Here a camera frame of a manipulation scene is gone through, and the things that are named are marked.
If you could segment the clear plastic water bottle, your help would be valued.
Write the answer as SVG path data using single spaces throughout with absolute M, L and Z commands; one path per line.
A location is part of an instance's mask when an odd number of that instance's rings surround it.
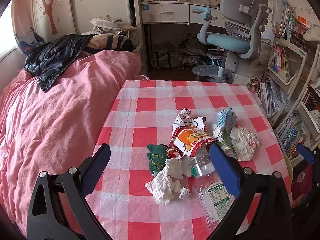
M 223 220 L 234 201 L 220 180 L 208 151 L 201 147 L 189 159 L 191 174 L 195 179 L 193 192 L 200 201 L 204 222 L 208 231 L 213 231 Z

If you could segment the cartoon whale cushion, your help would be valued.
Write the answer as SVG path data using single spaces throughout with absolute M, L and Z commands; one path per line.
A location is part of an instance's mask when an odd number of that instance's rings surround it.
M 25 35 L 18 36 L 18 34 L 15 34 L 15 40 L 20 52 L 25 56 L 28 56 L 33 49 L 45 43 L 44 38 L 32 27 Z

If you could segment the green fabric pouch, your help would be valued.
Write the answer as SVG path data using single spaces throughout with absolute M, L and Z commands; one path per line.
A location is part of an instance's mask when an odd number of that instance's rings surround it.
M 149 170 L 153 177 L 157 176 L 161 170 L 165 167 L 165 161 L 167 156 L 167 145 L 147 145 L 148 153 L 147 158 L 149 160 Z

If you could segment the grey blue desk chair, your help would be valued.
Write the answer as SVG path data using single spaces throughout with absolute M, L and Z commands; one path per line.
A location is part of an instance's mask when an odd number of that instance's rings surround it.
M 223 49 L 220 66 L 199 65 L 192 69 L 198 80 L 231 83 L 234 71 L 226 68 L 228 54 L 233 53 L 246 61 L 256 60 L 260 56 L 261 34 L 265 31 L 268 17 L 272 12 L 268 0 L 221 0 L 220 12 L 229 20 L 225 23 L 227 34 L 208 31 L 213 20 L 210 9 L 195 7 L 191 11 L 200 14 L 204 20 L 197 34 L 199 42 Z

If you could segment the red white snack bag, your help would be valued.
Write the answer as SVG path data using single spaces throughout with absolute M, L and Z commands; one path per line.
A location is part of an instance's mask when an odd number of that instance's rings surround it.
M 215 139 L 207 132 L 205 121 L 206 118 L 202 116 L 193 119 L 190 109 L 182 109 L 172 125 L 167 156 L 175 159 L 181 159 L 185 155 L 194 157 L 199 148 L 214 142 Z

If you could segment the clear storage bag under desk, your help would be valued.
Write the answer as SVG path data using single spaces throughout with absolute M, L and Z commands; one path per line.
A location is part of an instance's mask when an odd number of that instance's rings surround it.
M 163 42 L 152 47 L 151 64 L 155 69 L 177 68 L 180 64 L 180 56 L 170 42 Z

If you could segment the white plastic wrapper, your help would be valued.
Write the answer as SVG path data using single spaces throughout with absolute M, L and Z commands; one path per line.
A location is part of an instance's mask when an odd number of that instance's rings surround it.
M 242 127 L 233 127 L 229 137 L 238 161 L 252 160 L 260 147 L 258 136 Z

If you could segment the white tissue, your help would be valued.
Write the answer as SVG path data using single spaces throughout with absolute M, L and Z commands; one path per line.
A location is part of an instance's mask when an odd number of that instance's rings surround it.
M 175 197 L 181 200 L 190 198 L 190 190 L 181 185 L 183 172 L 183 166 L 178 159 L 167 159 L 164 168 L 153 180 L 145 184 L 157 205 L 167 205 Z

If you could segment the white wardrobe with tree decal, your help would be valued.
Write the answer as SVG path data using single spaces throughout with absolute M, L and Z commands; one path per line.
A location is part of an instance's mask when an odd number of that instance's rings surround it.
M 90 31 L 98 16 L 131 21 L 130 0 L 12 0 L 11 15 L 14 35 L 32 27 L 45 42 Z

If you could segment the red white checkered tablecloth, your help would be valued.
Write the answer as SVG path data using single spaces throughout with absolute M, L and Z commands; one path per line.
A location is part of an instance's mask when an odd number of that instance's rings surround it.
M 276 136 L 247 87 L 191 81 L 127 81 L 120 90 L 94 144 L 84 140 L 61 156 L 60 172 L 79 166 L 101 144 L 111 149 L 111 159 L 87 201 L 99 222 L 114 239 L 206 239 L 201 204 L 195 195 L 157 204 L 145 187 L 165 164 L 172 124 L 180 111 L 193 118 L 232 108 L 236 124 L 255 133 L 260 147 L 244 167 L 260 174 L 278 171 L 286 187 L 291 178 Z

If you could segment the black puffer jacket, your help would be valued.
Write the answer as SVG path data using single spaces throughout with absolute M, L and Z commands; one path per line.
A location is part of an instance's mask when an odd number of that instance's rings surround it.
M 38 77 L 39 87 L 47 92 L 57 78 L 79 57 L 94 35 L 63 35 L 33 49 L 24 69 Z

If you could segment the blue white milk carton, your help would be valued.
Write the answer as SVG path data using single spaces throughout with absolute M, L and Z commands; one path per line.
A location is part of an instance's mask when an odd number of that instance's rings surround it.
M 236 114 L 232 107 L 228 107 L 216 114 L 216 124 L 220 128 L 218 145 L 229 157 L 236 158 L 236 153 L 231 142 L 230 133 L 236 124 Z

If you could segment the beige canvas tote bag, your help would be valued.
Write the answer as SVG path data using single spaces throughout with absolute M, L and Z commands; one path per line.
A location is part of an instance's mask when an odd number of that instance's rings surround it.
M 110 15 L 105 17 L 99 16 L 91 20 L 93 30 L 82 33 L 82 35 L 91 34 L 114 34 L 133 37 L 136 34 L 136 27 L 123 22 L 121 19 L 111 18 Z

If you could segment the white desk with drawers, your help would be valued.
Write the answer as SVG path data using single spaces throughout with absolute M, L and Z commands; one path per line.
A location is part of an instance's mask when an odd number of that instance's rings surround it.
M 218 31 L 224 31 L 226 19 L 219 11 L 220 0 L 176 0 L 176 1 L 144 1 L 133 0 L 139 43 L 142 44 L 141 57 L 142 73 L 148 75 L 152 70 L 153 48 L 156 44 L 173 44 L 173 51 L 177 51 L 177 44 L 182 36 L 188 32 L 187 27 L 179 25 L 202 23 L 199 15 L 191 12 L 192 8 L 201 6 L 211 9 L 214 18 L 212 25 Z

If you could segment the pink bed duvet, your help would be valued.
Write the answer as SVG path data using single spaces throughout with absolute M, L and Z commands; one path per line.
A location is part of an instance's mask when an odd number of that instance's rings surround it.
M 40 172 L 62 174 L 94 151 L 114 100 L 141 70 L 133 52 L 105 50 L 74 61 L 44 92 L 21 70 L 1 93 L 1 207 L 20 232 Z

